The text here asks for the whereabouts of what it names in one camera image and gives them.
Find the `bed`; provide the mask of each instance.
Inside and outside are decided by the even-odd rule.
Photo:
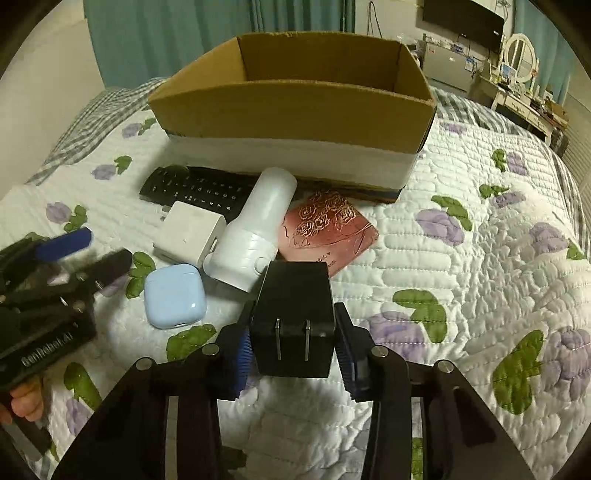
[[[167,265],[152,252],[162,209],[138,197],[155,168],[184,163],[167,150],[147,106],[162,81],[107,90],[81,112],[40,171],[0,202],[0,247],[30,232],[55,236],[87,226],[91,248],[64,262],[66,270],[119,248],[139,252],[136,265]],[[433,93],[437,117],[398,201],[353,201],[380,239],[333,278],[333,297],[356,325],[405,358],[455,362],[536,478],[546,480],[591,420],[591,242],[578,190],[558,156],[529,132],[469,100]],[[203,280],[207,315],[193,332],[211,341],[238,318],[248,295]],[[135,360],[182,355],[177,335],[188,328],[151,327],[136,283],[130,276],[102,291],[96,340],[44,375],[54,445],[31,463],[40,478],[51,477]],[[78,387],[73,377],[93,387]],[[235,478],[361,474],[371,405],[350,400],[336,362],[326,379],[251,375],[239,400],[219,402],[219,414]],[[418,404],[413,438],[420,480]]]

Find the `human hand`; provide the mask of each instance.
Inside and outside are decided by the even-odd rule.
[[[43,396],[41,395],[41,378],[33,377],[27,382],[11,390],[11,408],[15,415],[25,417],[28,421],[36,421],[43,415]],[[12,416],[3,405],[0,405],[0,423],[10,425]]]

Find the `cable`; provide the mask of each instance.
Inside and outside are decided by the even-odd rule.
[[[365,34],[369,35],[369,29],[371,27],[371,35],[372,35],[372,37],[374,36],[374,24],[371,21],[371,8],[372,7],[374,8],[374,18],[375,18],[375,23],[378,26],[379,36],[380,36],[380,38],[383,38],[382,29],[379,27],[378,13],[375,9],[375,4],[374,4],[373,0],[369,0],[369,3],[368,3],[368,25],[367,25],[367,29],[365,31]]]

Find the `screw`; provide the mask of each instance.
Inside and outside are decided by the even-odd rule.
[[[72,304],[72,308],[78,313],[82,313],[84,310],[86,310],[86,305],[82,300],[76,300]]]
[[[449,360],[441,360],[438,364],[437,364],[437,368],[439,370],[441,370],[443,373],[448,374],[453,372],[453,363],[451,363]]]
[[[143,357],[140,358],[136,363],[135,363],[135,367],[140,370],[148,370],[150,368],[152,368],[152,359],[148,358],[148,357]]]
[[[207,356],[217,355],[219,351],[220,347],[218,347],[215,343],[207,343],[203,345],[203,348],[201,348],[201,352],[203,353],[203,355]]]
[[[388,355],[388,348],[383,345],[376,345],[371,349],[371,354],[379,358],[383,358]]]

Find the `white bottle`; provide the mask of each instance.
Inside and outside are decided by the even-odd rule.
[[[282,168],[265,169],[242,212],[231,221],[215,250],[203,262],[205,273],[243,291],[251,291],[278,249],[279,228],[297,180]]]

